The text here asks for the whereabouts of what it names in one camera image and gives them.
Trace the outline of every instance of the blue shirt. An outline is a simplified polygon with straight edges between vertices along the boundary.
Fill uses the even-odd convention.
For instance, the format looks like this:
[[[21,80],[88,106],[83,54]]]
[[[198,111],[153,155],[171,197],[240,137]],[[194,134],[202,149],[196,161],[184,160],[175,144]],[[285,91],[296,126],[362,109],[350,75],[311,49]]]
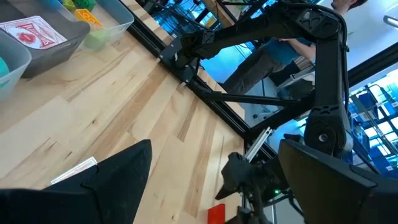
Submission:
[[[311,41],[308,41],[304,38],[297,38],[297,40],[307,46],[312,45]],[[287,41],[271,39],[270,41],[268,41],[268,43],[265,44],[264,47],[268,51],[269,55],[273,59],[280,62],[282,65],[288,65],[293,60],[301,56]]]

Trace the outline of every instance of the red block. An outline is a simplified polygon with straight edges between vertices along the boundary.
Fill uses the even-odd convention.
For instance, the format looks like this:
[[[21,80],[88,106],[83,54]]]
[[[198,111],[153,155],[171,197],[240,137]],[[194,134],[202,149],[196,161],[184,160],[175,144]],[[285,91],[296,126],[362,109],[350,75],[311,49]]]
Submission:
[[[209,209],[208,224],[224,224],[225,223],[225,204],[219,204]]]

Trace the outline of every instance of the person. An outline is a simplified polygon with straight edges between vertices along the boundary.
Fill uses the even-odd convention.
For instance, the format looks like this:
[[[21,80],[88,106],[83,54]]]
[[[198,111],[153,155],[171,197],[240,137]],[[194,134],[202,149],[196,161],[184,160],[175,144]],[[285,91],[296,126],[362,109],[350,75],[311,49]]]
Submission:
[[[344,15],[368,0],[333,0],[333,10]],[[315,44],[298,39],[271,39],[243,61],[235,72],[221,85],[227,93],[243,95],[256,83],[271,73],[281,71],[299,56],[311,59]]]

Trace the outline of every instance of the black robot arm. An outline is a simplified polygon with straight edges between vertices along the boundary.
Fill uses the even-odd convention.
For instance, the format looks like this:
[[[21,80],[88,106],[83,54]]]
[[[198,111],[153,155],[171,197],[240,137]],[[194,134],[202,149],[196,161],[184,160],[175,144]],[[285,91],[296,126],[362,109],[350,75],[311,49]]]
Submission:
[[[277,2],[255,19],[219,31],[203,30],[182,37],[182,50],[177,52],[175,63],[183,68],[197,57],[212,58],[225,47],[265,37],[303,37],[316,43],[315,101],[308,117],[305,143],[335,157],[340,157],[344,150],[350,151],[353,140],[343,104],[346,25],[335,12],[314,4]]]

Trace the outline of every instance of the card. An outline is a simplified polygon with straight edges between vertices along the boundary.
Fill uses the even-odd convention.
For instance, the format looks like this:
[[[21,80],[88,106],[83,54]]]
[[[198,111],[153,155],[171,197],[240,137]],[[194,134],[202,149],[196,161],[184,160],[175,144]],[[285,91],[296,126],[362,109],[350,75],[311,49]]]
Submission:
[[[56,184],[58,182],[61,182],[75,174],[80,173],[81,171],[84,171],[92,166],[97,165],[97,160],[95,160],[94,157],[90,157],[88,159],[86,159],[85,161],[83,161],[82,163],[78,164],[77,166],[75,166],[74,168],[66,171],[65,173],[63,173],[62,175],[60,175],[59,177],[51,180],[51,184]]]
[[[33,49],[45,50],[67,41],[40,16],[4,22],[0,27]]]

